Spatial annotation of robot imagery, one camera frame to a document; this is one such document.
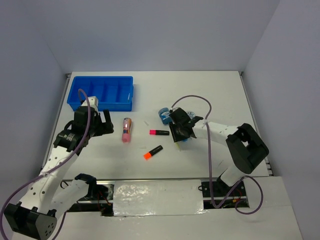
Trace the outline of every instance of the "pink bottle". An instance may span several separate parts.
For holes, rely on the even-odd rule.
[[[122,132],[122,142],[127,144],[131,140],[131,125],[132,120],[129,117],[123,119],[123,132]]]

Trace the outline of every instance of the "blue can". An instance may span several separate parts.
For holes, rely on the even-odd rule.
[[[169,116],[170,115],[169,108],[167,107],[161,108],[158,114],[164,125],[168,125],[170,122],[172,122],[172,119]]]

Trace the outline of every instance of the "gray wall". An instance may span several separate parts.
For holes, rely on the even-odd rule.
[[[320,236],[320,1],[281,0],[244,82],[305,240]]]
[[[65,72],[244,70],[279,0],[22,0]]]
[[[25,12],[19,0],[0,0],[1,207],[39,174],[66,81]]]

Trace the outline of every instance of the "orange marker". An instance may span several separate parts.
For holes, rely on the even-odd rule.
[[[145,158],[145,160],[148,160],[153,155],[155,155],[156,153],[160,152],[162,149],[164,149],[164,148],[161,145],[159,145],[156,148],[154,148],[151,151],[149,151],[148,153],[146,153],[145,155],[143,155],[143,157]]]

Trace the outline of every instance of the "blue plastic bin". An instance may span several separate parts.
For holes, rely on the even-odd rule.
[[[80,106],[78,89],[83,89],[88,97],[98,98],[99,111],[108,109],[130,112],[134,95],[133,82],[132,76],[76,76],[66,102],[75,111]]]

